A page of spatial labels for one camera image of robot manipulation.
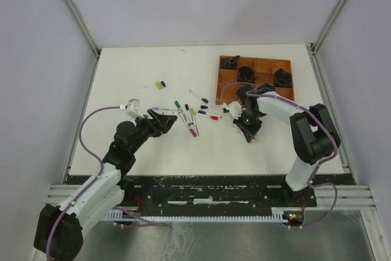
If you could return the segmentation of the light green capped marker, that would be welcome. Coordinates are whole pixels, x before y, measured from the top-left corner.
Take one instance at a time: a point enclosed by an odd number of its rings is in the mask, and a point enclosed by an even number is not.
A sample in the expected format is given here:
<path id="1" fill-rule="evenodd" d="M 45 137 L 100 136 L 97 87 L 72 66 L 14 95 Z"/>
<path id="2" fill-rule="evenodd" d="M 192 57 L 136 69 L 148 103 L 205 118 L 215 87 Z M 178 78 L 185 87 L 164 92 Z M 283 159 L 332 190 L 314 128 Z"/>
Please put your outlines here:
<path id="1" fill-rule="evenodd" d="M 194 112 L 193 108 L 190 108 L 189 111 L 190 111 L 192 122 L 194 125 L 196 125 L 195 112 Z"/>

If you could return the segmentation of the pink highlighter pen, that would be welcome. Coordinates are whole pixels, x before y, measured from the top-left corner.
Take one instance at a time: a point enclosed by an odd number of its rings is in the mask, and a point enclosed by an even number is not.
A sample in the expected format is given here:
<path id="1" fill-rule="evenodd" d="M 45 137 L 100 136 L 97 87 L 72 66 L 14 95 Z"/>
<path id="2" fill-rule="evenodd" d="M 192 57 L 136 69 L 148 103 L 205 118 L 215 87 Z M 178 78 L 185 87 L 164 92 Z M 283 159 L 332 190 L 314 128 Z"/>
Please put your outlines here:
<path id="1" fill-rule="evenodd" d="M 233 128 L 237 133 L 243 134 L 243 132 L 238 128 Z"/>

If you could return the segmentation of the magenta capped marker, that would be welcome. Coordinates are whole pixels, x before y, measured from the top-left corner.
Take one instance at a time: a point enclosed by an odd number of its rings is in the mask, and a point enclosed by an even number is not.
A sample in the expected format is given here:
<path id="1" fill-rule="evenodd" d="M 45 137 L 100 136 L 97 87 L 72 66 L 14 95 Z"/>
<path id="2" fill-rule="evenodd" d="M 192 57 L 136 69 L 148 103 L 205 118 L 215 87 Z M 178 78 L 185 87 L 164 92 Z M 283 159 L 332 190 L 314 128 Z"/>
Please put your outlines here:
<path id="1" fill-rule="evenodd" d="M 192 136 L 193 136 L 194 138 L 196 138 L 196 137 L 197 137 L 196 132 L 191 128 L 190 124 L 187 123 L 187 121 L 186 121 L 184 115 L 183 115 L 181 112 L 179 112 L 178 115 L 181 117 L 183 123 L 186 125 L 187 129 L 188 129 L 189 132 L 192 134 Z"/>

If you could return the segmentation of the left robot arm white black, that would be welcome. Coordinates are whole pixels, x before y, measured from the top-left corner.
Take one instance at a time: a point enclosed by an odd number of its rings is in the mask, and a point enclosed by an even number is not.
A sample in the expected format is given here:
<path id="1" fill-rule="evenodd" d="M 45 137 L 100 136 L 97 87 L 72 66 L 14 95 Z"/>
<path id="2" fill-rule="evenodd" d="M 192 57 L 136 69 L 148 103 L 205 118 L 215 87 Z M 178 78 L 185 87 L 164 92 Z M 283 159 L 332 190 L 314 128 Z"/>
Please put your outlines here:
<path id="1" fill-rule="evenodd" d="M 136 162 L 135 153 L 149 138 L 166 134 L 177 119 L 148 109 L 145 116 L 135 113 L 134 121 L 119 123 L 107 154 L 98 160 L 99 170 L 61 203 L 43 207 L 34 248 L 47 260 L 74 260 L 84 238 L 109 210 L 134 202 L 135 191 L 125 176 Z"/>

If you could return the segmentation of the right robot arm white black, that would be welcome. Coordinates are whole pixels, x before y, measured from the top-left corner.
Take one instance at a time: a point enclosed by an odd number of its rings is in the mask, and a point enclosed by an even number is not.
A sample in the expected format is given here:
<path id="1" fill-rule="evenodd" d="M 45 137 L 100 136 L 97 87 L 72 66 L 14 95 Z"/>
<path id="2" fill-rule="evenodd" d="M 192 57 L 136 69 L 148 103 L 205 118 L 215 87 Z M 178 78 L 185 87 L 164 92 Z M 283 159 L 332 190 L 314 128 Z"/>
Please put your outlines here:
<path id="1" fill-rule="evenodd" d="M 237 92 L 239 101 L 225 106 L 236 125 L 251 142 L 259 132 L 264 116 L 273 116 L 290 126 L 296 159 L 285 177 L 280 199 L 294 207 L 302 200 L 303 189 L 312 185 L 318 169 L 338 155 L 341 141 L 326 106 L 304 106 L 279 95 L 269 84 L 253 88 L 245 84 Z"/>

